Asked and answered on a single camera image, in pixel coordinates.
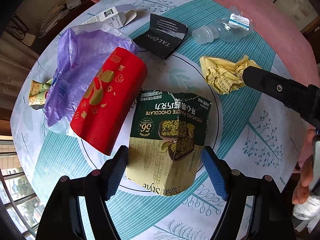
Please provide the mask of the person's right hand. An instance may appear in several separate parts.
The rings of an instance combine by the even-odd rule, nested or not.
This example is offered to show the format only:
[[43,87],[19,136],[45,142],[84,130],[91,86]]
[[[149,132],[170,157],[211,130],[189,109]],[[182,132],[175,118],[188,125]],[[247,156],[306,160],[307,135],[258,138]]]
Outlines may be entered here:
[[304,204],[309,196],[309,185],[313,180],[313,139],[314,129],[309,129],[305,135],[304,144],[298,159],[300,179],[293,192],[292,203]]

